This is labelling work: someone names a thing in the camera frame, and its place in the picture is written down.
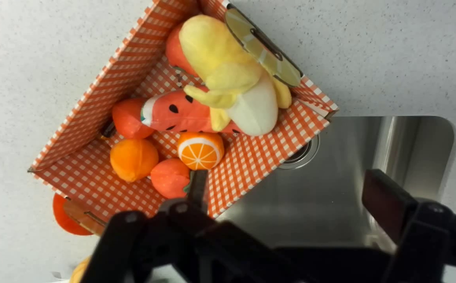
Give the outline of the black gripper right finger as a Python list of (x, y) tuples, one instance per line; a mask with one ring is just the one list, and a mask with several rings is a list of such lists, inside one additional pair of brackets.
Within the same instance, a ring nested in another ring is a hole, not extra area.
[(416, 199), (380, 169), (364, 173), (361, 202), (394, 243), (402, 239), (407, 213), (416, 206)]

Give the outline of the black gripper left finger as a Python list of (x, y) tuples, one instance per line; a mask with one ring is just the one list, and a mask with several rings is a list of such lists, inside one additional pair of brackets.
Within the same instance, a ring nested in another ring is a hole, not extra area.
[(204, 190), (207, 185), (207, 174), (207, 169), (193, 171), (187, 185), (187, 201), (199, 210), (205, 209)]

